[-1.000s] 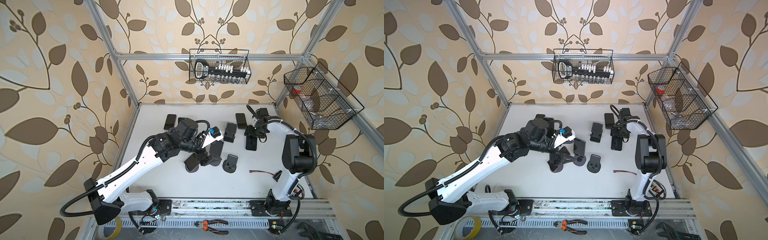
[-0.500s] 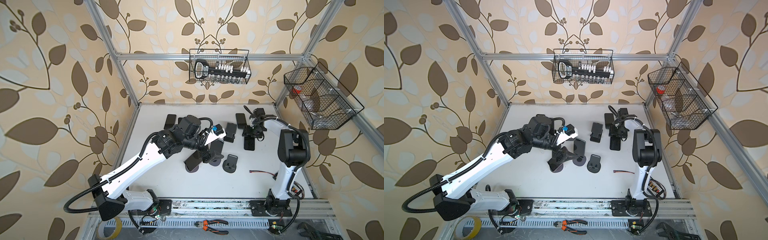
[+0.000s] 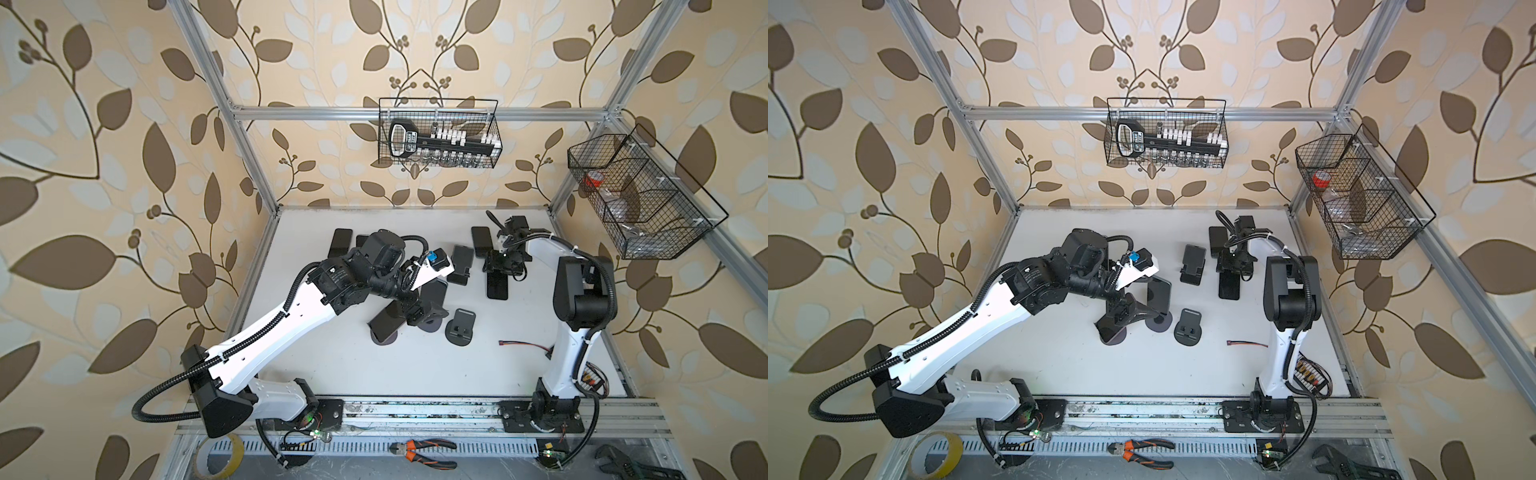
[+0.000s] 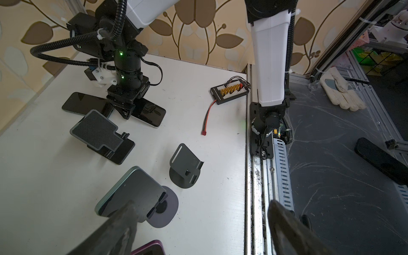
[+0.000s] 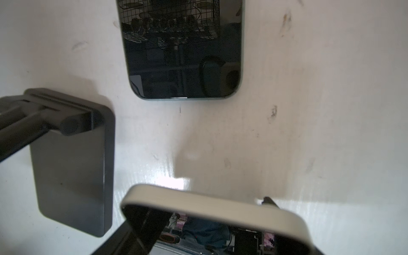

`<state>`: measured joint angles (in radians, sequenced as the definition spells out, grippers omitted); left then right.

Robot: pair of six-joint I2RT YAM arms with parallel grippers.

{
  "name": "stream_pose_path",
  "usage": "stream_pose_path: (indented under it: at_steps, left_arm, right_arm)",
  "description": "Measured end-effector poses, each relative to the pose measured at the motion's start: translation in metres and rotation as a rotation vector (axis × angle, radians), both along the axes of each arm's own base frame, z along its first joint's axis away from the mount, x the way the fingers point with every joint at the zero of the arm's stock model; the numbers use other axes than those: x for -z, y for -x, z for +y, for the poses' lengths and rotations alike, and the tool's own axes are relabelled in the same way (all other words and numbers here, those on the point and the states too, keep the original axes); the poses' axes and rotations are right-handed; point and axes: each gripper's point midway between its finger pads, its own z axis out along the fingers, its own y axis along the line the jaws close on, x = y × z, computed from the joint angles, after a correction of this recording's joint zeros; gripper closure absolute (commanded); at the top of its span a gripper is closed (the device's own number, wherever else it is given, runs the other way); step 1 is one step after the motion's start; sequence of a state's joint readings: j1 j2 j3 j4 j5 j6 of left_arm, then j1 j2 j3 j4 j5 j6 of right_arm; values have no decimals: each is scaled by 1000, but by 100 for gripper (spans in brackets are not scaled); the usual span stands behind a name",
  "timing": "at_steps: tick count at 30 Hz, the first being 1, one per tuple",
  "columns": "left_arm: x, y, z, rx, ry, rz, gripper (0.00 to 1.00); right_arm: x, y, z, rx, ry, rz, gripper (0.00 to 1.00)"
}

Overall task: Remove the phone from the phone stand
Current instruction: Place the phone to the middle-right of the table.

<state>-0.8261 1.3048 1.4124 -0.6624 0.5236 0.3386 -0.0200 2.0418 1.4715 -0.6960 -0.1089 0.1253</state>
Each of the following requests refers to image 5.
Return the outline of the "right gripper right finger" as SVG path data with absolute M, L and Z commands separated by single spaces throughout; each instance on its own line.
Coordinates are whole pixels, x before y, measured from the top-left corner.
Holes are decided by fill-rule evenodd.
M 262 206 L 268 206 L 268 207 L 274 207 L 274 208 L 279 209 L 278 205 L 270 197 L 264 197 L 262 202 L 261 202 L 261 205 Z

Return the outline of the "silver phone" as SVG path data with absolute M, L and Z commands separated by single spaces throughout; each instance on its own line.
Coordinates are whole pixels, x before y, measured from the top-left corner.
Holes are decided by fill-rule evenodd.
M 121 203 L 126 220 L 146 219 L 149 255 L 313 255 L 304 220 L 289 211 L 138 184 Z

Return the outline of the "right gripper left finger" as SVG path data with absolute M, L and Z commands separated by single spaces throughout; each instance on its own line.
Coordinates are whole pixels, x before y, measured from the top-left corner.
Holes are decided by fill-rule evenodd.
M 146 219 L 126 220 L 92 255 L 148 255 L 140 239 L 146 226 Z

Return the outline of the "green phone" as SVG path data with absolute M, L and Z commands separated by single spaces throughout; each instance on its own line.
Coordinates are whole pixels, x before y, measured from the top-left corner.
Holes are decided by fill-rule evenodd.
M 224 99 L 237 92 L 245 1 L 118 1 L 117 6 L 136 96 Z

